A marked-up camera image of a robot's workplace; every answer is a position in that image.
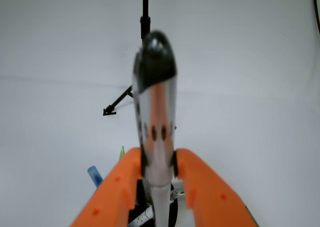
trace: white backdrop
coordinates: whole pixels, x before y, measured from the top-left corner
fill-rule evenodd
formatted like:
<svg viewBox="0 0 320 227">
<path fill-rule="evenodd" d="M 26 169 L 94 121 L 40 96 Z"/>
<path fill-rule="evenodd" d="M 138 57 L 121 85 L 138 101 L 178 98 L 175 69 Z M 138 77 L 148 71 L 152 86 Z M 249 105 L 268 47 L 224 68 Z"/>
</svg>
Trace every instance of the white backdrop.
<svg viewBox="0 0 320 227">
<path fill-rule="evenodd" d="M 127 86 L 142 0 L 0 0 L 0 77 Z M 149 0 L 182 91 L 318 102 L 312 0 Z"/>
<path fill-rule="evenodd" d="M 0 0 L 0 226 L 68 226 L 121 146 L 142 0 Z M 320 222 L 320 60 L 312 0 L 150 0 L 178 65 L 175 145 L 265 227 Z"/>
</svg>

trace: blue object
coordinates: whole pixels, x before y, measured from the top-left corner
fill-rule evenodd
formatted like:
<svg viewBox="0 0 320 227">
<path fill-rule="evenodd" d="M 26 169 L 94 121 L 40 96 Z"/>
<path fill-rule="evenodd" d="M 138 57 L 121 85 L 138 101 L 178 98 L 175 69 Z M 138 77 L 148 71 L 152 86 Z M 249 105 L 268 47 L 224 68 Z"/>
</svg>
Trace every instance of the blue object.
<svg viewBox="0 0 320 227">
<path fill-rule="evenodd" d="M 95 166 L 91 166 L 90 168 L 88 168 L 88 174 L 90 175 L 93 183 L 95 184 L 95 187 L 97 188 L 102 183 L 102 181 L 104 181 Z"/>
</svg>

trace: black rod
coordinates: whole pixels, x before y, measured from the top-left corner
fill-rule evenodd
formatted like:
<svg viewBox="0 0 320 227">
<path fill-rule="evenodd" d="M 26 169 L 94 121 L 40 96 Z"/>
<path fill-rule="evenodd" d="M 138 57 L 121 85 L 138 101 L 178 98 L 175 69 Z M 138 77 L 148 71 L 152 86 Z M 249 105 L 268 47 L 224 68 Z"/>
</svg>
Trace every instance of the black rod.
<svg viewBox="0 0 320 227">
<path fill-rule="evenodd" d="M 144 17 L 148 17 L 149 15 L 149 7 L 148 7 L 148 3 L 149 0 L 142 0 L 142 13 Z"/>
</svg>

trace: white wall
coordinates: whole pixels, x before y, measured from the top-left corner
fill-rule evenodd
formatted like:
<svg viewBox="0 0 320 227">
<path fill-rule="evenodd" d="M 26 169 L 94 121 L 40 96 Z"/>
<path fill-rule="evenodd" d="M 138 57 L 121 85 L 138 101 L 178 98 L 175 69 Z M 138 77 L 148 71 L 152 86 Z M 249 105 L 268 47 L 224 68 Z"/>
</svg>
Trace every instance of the white wall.
<svg viewBox="0 0 320 227">
<path fill-rule="evenodd" d="M 0 77 L 128 86 L 142 0 L 0 0 Z M 312 0 L 149 0 L 183 91 L 319 101 Z"/>
</svg>

